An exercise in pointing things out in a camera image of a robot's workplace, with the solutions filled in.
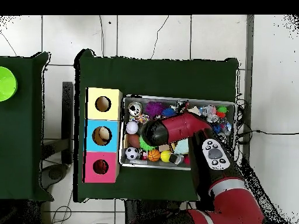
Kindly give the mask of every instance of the toy pile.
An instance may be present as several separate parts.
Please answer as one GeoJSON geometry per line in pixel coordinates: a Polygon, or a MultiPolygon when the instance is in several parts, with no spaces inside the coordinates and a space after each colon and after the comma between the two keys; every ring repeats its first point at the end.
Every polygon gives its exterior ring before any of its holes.
{"type": "Polygon", "coordinates": [[[142,126],[149,120],[172,117],[188,111],[207,120],[212,125],[214,132],[221,136],[222,141],[226,142],[231,133],[231,124],[225,117],[228,111],[225,106],[207,105],[191,108],[189,107],[189,101],[177,101],[175,106],[166,106],[160,102],[151,101],[146,105],[144,111],[139,102],[130,103],[127,109],[130,116],[126,124],[123,147],[126,148],[126,158],[131,163],[147,164],[148,160],[150,162],[161,160],[166,163],[171,162],[174,166],[183,162],[186,165],[190,164],[188,139],[158,147],[149,146],[144,142],[140,132],[142,126]]]}

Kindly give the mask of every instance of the white wall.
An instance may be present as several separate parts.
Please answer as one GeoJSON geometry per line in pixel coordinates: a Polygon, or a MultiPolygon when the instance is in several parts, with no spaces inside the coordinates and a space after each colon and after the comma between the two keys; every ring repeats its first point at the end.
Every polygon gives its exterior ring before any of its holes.
{"type": "MultiPolygon", "coordinates": [[[[299,34],[283,15],[255,15],[252,129],[299,132],[299,34]]],[[[285,218],[299,219],[299,135],[253,134],[251,166],[285,218]]]]}

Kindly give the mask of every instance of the purple fuzzy toy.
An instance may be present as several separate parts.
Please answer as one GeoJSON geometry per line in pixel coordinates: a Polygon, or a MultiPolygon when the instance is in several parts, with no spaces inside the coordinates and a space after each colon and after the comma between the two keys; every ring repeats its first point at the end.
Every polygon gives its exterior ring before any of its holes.
{"type": "Polygon", "coordinates": [[[150,101],[145,108],[145,112],[147,112],[150,118],[153,118],[156,115],[161,115],[164,109],[166,109],[166,107],[163,106],[162,103],[150,101]]]}

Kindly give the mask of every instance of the gray robot button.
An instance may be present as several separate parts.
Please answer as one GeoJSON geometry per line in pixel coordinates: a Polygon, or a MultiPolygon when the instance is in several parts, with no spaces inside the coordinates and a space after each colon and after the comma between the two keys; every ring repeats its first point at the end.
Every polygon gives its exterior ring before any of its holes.
{"type": "Polygon", "coordinates": [[[210,149],[208,151],[208,157],[210,159],[219,159],[223,156],[222,152],[219,149],[210,149]]]}

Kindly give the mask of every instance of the blue box face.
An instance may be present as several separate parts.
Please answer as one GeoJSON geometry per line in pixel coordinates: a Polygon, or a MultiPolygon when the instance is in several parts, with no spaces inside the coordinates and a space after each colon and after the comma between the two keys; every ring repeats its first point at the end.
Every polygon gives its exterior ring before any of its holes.
{"type": "Polygon", "coordinates": [[[87,138],[86,138],[86,151],[94,152],[117,152],[117,136],[119,121],[106,121],[106,120],[88,120],[87,121],[87,138]],[[107,145],[97,145],[93,139],[93,131],[97,127],[106,127],[112,133],[112,138],[107,145]]]}

